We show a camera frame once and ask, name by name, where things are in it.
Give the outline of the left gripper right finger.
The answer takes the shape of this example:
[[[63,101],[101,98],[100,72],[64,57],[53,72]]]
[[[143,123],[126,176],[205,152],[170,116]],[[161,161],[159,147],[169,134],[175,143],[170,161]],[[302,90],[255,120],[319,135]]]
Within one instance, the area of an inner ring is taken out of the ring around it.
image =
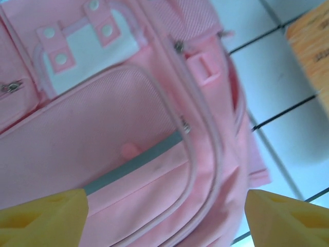
[[[245,215],[255,246],[328,246],[328,209],[251,189]]]

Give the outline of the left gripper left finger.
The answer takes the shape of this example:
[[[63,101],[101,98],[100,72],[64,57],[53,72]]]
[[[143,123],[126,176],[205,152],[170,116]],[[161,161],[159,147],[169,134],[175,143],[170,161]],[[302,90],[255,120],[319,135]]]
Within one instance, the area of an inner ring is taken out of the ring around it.
[[[78,246],[88,215],[84,189],[1,210],[1,246]]]

